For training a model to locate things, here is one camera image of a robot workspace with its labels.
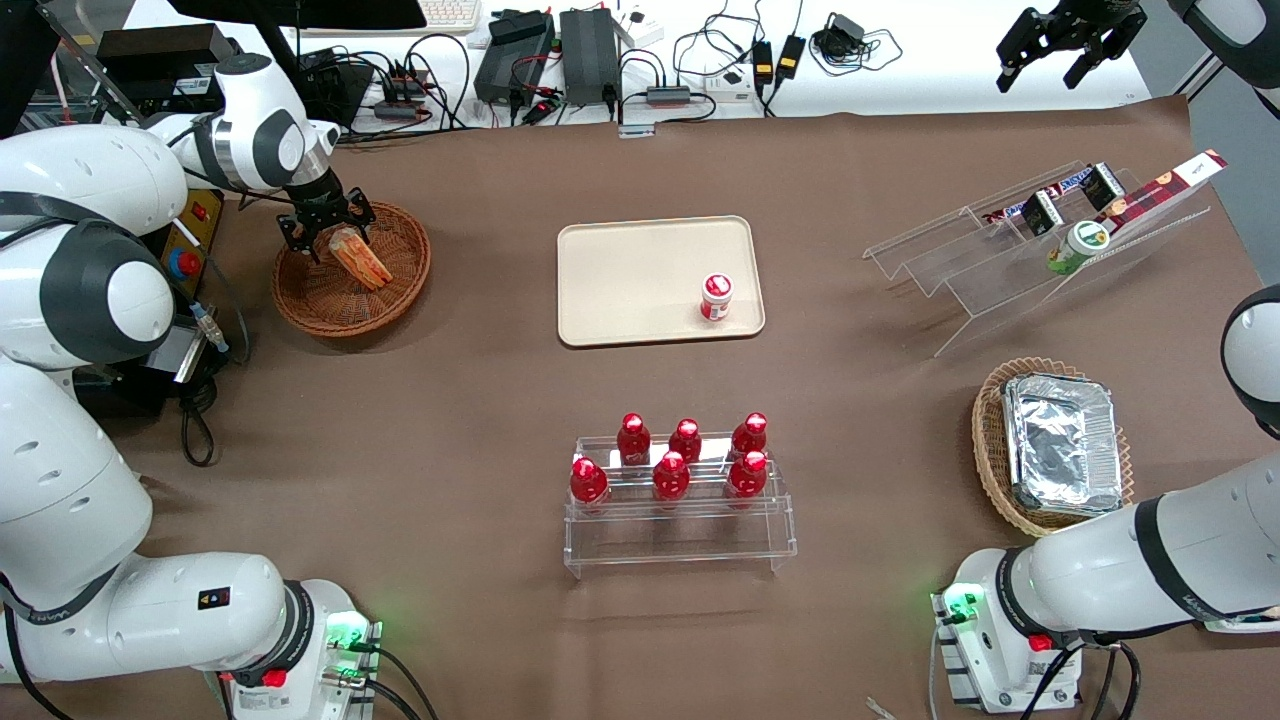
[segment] red bottle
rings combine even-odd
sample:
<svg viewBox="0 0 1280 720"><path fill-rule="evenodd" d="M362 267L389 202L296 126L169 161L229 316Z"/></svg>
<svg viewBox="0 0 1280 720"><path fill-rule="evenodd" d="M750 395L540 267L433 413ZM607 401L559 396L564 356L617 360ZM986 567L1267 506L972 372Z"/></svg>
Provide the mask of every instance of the red bottle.
<svg viewBox="0 0 1280 720"><path fill-rule="evenodd" d="M698 420L685 418L676 425L667 441L667 450L673 450L685 459L685 465L698 462L703 455L703 436L698 432Z"/></svg>
<svg viewBox="0 0 1280 720"><path fill-rule="evenodd" d="M751 413L742 420L742 424L733 430L733 457L741 457L753 450L764 452L764 428L768 425L764 415Z"/></svg>
<svg viewBox="0 0 1280 720"><path fill-rule="evenodd" d="M689 468L678 452L668 451L653 466L653 496L657 500L680 500L689 491Z"/></svg>
<svg viewBox="0 0 1280 720"><path fill-rule="evenodd" d="M622 418L622 429L618 430L618 455L623 465L649 464L649 428L644 427L644 418L635 413L627 413Z"/></svg>
<svg viewBox="0 0 1280 720"><path fill-rule="evenodd" d="M755 497L764 491L764 484L769 479L765 470L768 461L764 454L753 450L739 457L728 471L728 484L724 487L727 497Z"/></svg>
<svg viewBox="0 0 1280 720"><path fill-rule="evenodd" d="M579 457L568 477L568 489L579 502L598 505L609 498L609 478L590 457Z"/></svg>

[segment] round wicker basket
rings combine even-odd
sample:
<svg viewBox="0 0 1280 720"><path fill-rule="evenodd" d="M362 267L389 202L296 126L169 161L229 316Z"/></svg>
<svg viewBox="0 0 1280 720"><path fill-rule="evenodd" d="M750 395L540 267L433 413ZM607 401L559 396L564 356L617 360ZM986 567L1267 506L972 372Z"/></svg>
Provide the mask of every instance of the round wicker basket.
<svg viewBox="0 0 1280 720"><path fill-rule="evenodd" d="M1007 380L1028 373L1088 379L1075 368L1046 357L1019 357L996 368L987 377L987 382L982 383L978 398L973 404L973 456L978 462L982 489L987 491L996 510L1019 530L1039 538L1053 530L1083 523L1088 518L1028 510L1014 500L1009 479L1009 443L1005 439L1005 404L1001 391ZM1133 502L1133 465L1129 462L1129 442L1119 427L1116 428L1116 450L1120 454L1124 503L1130 505Z"/></svg>
<svg viewBox="0 0 1280 720"><path fill-rule="evenodd" d="M381 328L408 310L431 268L431 243L422 224L404 210L374 202L369 243L392 282L367 290L329 252L330 228L316 238L315 256L280 249L271 296L280 315L315 337L352 337Z"/></svg>

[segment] desk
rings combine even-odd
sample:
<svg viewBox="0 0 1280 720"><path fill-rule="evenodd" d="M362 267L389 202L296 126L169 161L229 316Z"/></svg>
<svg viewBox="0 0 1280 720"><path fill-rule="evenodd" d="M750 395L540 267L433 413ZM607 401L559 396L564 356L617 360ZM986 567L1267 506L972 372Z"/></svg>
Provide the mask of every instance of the desk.
<svg viewBox="0 0 1280 720"><path fill-rule="evenodd" d="M575 3L557 1L550 3L550 5L558 12L573 6ZM723 3L687 0L684 3L654 3L653 5L662 8L662 13L666 13L663 15L666 35L650 50L663 58L668 65L668 79L673 81L675 73L669 68L672 41L680 35L700 28L707 15L719 10ZM764 29L773 44L774 56L777 56L782 50L782 40L795 23L796 1L763 0L759 5ZM525 5L494 0L485 3L486 10L506 6L524 8ZM732 14L751 15L751 6L749 0L728 0L728 12ZM1000 74L996 45L1025 6L1027 0L966 0L963 3L954 0L814 3L810 0L805 3L800 19L799 33L801 36L812 35L826 22L828 12L838 10L867 29L888 28L904 49L902 58L883 72L859 72L841 78L829 78L815 67L813 58L806 53L800 61L799 74L783 86L772 108L778 115L826 115L838 111L861 115L897 115L1115 108L1151 97L1133 58L1128 54L1120 60L1103 63L1076 90L1066 90L1062 85L1062 76L1075 59L1075 54L1069 53L1059 53L1034 63L1023 72L1007 95L1001 95L996 90L996 77ZM124 27L137 28L193 22L204 20L179 15L165 0L136 0ZM228 37L239 40L246 50L266 51L253 27L232 23L219 23L219 27ZM748 46L750 41L749 24L722 22L717 27L723 27L739 45ZM287 29L285 33L292 41L293 31ZM321 47L344 45L352 51L378 50L394 59L403 58L413 40L412 36L303 37L302 51L310 53ZM457 46L448 41L433 40L421 47L443 79L449 97L456 97L463 74L463 64ZM481 50L471 51L472 68L479 65L483 54ZM689 53L684 67L700 70L704 63L721 63L721 56L709 50L705 42L699 41L699 47ZM543 82L556 85L562 77L559 69L552 68ZM653 82L653 74L649 68L640 63L628 63L623 82L627 94L636 92ZM698 90L698 78L692 78L692 83L694 90ZM470 87L467 96L475 96ZM645 118L658 119L675 114L673 111L649 113L639 105L643 104L637 102L636 111L628 113L628 122L643 122ZM488 108L463 102L463 111L467 113L465 117L460 115L463 122L488 127L490 119ZM696 115L699 113L689 110L687 114ZM722 106L716 117L758 117L759 114L758 106L742 105ZM499 115L502 123L506 124L506 110L499 109ZM564 122L596 123L605 119L608 119L608 114L602 105L573 113ZM357 119L357 123L356 129L361 131L394 127L394 124L376 120L371 114L367 118Z"/></svg>
<svg viewBox="0 0 1280 720"><path fill-rule="evenodd" d="M541 142L527 142L535 133ZM426 291L375 337L316 341L271 306L278 210L228 213L215 249L256 347L250 368L219 375L206 415L221 461L183 462L172 406L155 425L106 427L134 470L157 478L141 552L261 552L285 577L340 583L387 621L388 648L444 720L850 720L870 717L868 696L925 717L927 593L974 550L1030 542L974 470L968 418L987 373L1024 355L1076 365L1114 392L1137 500L1192 486L1275 450L1217 357L1225 318L1258 282L1215 205L1196 237L1098 292L928 360L929 333L947 331L931 329L937 306L860 256L1078 155L1155 177L1190 156L1188 138L1185 104L1165 99L663 126L626 141L602 126L524 128L342 150L346 182L421 218ZM756 150L730 151L739 146ZM1028 146L1043 156L1007 151ZM550 159L575 170L536 183L512 172ZM769 182L739 182L753 173ZM751 223L769 318L758 337L558 342L561 228L714 214ZM561 562L573 438L609 433L631 410L655 432L686 415L719 429L768 413L799 556L776 578L767 565L691 564L573 582ZM1280 706L1274 637L1181 628L1134 647L1143 717L1244 720ZM1085 698L1102 666L1087 659ZM79 720L219 717L191 670L45 692ZM940 705L943 717L979 717ZM0 715L44 717L20 688L0 688Z"/></svg>

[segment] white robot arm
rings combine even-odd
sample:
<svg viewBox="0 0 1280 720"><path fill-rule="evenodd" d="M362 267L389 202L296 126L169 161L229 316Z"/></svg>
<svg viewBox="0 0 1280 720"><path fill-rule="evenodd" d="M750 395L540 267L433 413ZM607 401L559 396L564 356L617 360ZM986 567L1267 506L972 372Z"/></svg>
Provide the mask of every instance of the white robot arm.
<svg viewBox="0 0 1280 720"><path fill-rule="evenodd" d="M1280 286L1231 313L1228 380L1280 439ZM1280 629L1280 452L1011 550L982 550L936 597L988 712L1030 702L1065 647L1107 644L1202 621L1221 632ZM1070 707L1080 664L1046 687L1038 708Z"/></svg>
<svg viewBox="0 0 1280 720"><path fill-rule="evenodd" d="M232 678L241 720L340 719L351 687L333 670L358 656L333 643L370 632L347 593L285 582L257 555L136 555L151 500L69 392L69 369L145 355L172 325L165 275L136 236L184 206L184 161L237 188L283 186L307 218L348 209L332 138L279 68L239 56L216 72L228 110L186 135L70 126L0 141L0 682L35 694L33 680L189 665Z"/></svg>

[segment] brown paper tablecloth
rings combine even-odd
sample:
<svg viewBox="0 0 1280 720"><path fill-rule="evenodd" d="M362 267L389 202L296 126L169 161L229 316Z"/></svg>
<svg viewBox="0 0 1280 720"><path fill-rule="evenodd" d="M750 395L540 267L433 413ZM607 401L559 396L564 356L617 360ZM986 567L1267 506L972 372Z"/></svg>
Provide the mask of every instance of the brown paper tablecloth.
<svg viewBox="0 0 1280 720"><path fill-rule="evenodd" d="M133 468L159 478L141 551L260 552L287 577L340 583L387 621L387 647L444 720L847 720L872 717L868 696L924 717L928 592L974 550L1029 542L974 471L968 416L987 373L1024 355L1075 364L1115 395L1138 498L1198 483L1274 450L1217 359L1228 313L1258 281L1215 200L1194 233L1117 281L931 360L945 306L860 256L1075 159L1147 179L1192 154L1178 99L668 124L628 141L612 126L476 131L342 151L348 187L422 220L426 292L374 338L312 340L271 306L276 208L230 211L216 256L250 306L256 348L248 369L219 377L209 420L221 462L183 462L174 409L108 427ZM559 343L561 228L717 214L751 223L760 336ZM800 555L777 577L696 564L576 583L561 560L568 454L631 410L655 432L685 415L731 429L767 413ZM1140 716L1274 716L1276 644L1193 628L1135 642ZM1103 662L1087 665L1091 705ZM945 687L946 717L978 716L950 706ZM82 720L219 717L189 670L49 694ZM19 688L0 689L0 717L41 716Z"/></svg>

